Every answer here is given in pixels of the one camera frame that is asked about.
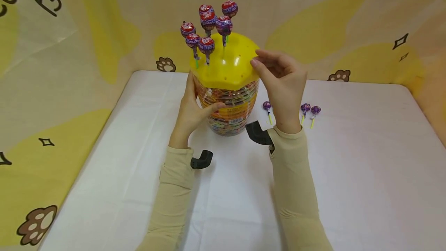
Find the white tablecloth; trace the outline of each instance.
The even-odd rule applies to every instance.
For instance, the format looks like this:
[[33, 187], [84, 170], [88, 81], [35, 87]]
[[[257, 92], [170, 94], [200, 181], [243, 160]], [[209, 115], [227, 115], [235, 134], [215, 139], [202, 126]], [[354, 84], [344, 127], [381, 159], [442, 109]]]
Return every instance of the white tablecloth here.
[[[186, 74], [135, 72], [41, 251], [133, 251], [146, 233]], [[261, 105], [250, 121], [271, 127]], [[304, 123], [320, 217], [339, 251], [446, 250], [446, 150], [405, 87], [308, 81]], [[285, 250], [267, 146], [206, 125], [190, 146], [214, 152], [196, 184], [181, 250]]]

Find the beige sleeve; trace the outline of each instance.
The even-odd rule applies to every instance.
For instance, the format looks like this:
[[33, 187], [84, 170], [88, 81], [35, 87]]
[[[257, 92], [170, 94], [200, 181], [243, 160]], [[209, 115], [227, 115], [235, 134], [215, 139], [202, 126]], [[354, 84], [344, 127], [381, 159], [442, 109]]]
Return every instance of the beige sleeve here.
[[181, 243], [194, 170], [192, 149], [168, 148], [149, 228], [137, 251], [174, 251]]
[[304, 130], [285, 134], [275, 126], [268, 133], [274, 144], [274, 195], [288, 250], [331, 251], [319, 219]]

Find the woman's right hand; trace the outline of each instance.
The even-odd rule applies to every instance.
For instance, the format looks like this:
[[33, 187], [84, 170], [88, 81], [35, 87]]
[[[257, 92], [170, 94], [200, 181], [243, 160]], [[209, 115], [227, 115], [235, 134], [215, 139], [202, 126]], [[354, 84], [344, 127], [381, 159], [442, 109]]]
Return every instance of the woman's right hand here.
[[276, 126], [287, 134], [299, 133], [302, 129], [299, 111], [307, 78], [306, 70], [287, 54], [260, 49], [256, 53], [258, 57], [250, 63], [266, 87]]

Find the paw print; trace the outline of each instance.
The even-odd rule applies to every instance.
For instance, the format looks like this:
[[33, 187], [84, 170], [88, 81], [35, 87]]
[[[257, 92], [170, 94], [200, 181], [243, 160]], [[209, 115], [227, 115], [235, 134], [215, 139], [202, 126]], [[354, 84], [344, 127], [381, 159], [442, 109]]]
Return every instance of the paw print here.
[[338, 70], [334, 74], [328, 76], [328, 81], [349, 81], [350, 70]]
[[38, 208], [26, 216], [26, 221], [17, 229], [17, 234], [23, 236], [21, 245], [37, 245], [48, 228], [53, 223], [57, 213], [55, 205], [46, 208]]
[[169, 72], [175, 72], [177, 70], [177, 67], [175, 66], [175, 64], [173, 64], [173, 61], [170, 58], [160, 57], [159, 61], [156, 62], [156, 68], [162, 72], [168, 72], [166, 70], [166, 66], [172, 67], [172, 70], [170, 70]]

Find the wrapped lollipop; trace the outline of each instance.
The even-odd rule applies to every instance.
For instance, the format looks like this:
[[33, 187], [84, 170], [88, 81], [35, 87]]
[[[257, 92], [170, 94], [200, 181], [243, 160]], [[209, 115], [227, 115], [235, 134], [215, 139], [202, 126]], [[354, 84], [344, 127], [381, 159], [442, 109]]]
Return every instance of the wrapped lollipop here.
[[196, 28], [191, 22], [183, 22], [180, 28], [181, 35], [186, 38], [191, 33], [196, 33]]
[[206, 12], [215, 13], [214, 8], [212, 8], [211, 5], [206, 5], [206, 4], [201, 5], [200, 8], [198, 9], [198, 13], [200, 14], [200, 16]]
[[270, 101], [263, 102], [263, 109], [268, 112], [269, 124], [272, 125], [273, 121], [271, 120], [271, 112], [269, 111], [271, 109], [271, 102]]
[[196, 60], [196, 67], [198, 68], [198, 60], [200, 57], [197, 54], [198, 44], [200, 43], [200, 36], [195, 33], [191, 33], [186, 37], [186, 44], [194, 51], [194, 58]]
[[313, 125], [314, 125], [314, 119], [316, 118], [317, 114], [321, 112], [321, 108], [319, 108], [319, 106], [315, 105], [314, 107], [311, 108], [311, 113], [313, 113], [313, 116], [311, 117], [311, 119], [313, 120], [313, 122], [311, 122], [311, 129], [313, 129]]
[[306, 118], [306, 113], [308, 113], [310, 109], [311, 109], [311, 106], [307, 103], [301, 105], [300, 110], [302, 111], [303, 115], [302, 115], [302, 121], [300, 122], [300, 124], [304, 124], [304, 119]]
[[200, 51], [206, 55], [206, 64], [209, 65], [209, 58], [212, 52], [215, 49], [215, 42], [211, 37], [204, 37], [200, 39], [200, 43], [198, 44], [198, 48]]
[[222, 11], [225, 16], [229, 16], [232, 19], [232, 17], [234, 17], [238, 12], [237, 3], [235, 3], [233, 0], [225, 1], [222, 4]]
[[201, 26], [206, 31], [208, 37], [211, 36], [211, 31], [215, 27], [215, 21], [217, 20], [214, 12], [206, 12], [200, 16]]
[[218, 17], [215, 22], [215, 28], [217, 28], [218, 33], [223, 36], [223, 46], [226, 46], [228, 42], [228, 36], [232, 33], [232, 21], [229, 16]]

